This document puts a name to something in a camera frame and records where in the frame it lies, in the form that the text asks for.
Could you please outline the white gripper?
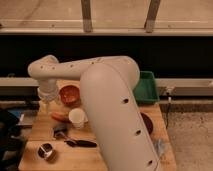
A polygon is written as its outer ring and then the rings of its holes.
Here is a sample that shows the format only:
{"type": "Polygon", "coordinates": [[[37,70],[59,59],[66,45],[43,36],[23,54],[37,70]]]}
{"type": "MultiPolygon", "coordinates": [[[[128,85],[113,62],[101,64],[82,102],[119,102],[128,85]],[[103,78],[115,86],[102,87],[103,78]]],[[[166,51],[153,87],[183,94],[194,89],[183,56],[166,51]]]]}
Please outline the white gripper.
{"type": "MultiPolygon", "coordinates": [[[[53,101],[58,96],[58,86],[57,82],[53,79],[39,80],[38,81],[38,96],[41,99],[39,101],[39,112],[42,114],[48,113],[48,105],[46,102],[53,101]]],[[[60,103],[58,100],[52,102],[51,110],[54,113],[60,112],[60,103]]]]}

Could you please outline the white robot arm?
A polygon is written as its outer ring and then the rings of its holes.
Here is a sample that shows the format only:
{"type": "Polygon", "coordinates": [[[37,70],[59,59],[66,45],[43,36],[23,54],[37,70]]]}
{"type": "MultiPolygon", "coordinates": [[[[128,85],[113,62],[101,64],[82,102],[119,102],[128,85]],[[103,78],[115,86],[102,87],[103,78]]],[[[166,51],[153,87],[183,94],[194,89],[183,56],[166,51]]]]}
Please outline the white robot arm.
{"type": "Polygon", "coordinates": [[[52,101],[56,81],[80,82],[80,99],[108,171],[163,171],[133,95],[140,78],[128,56],[107,56],[61,63],[52,55],[28,66],[38,82],[38,95],[52,101]]]}

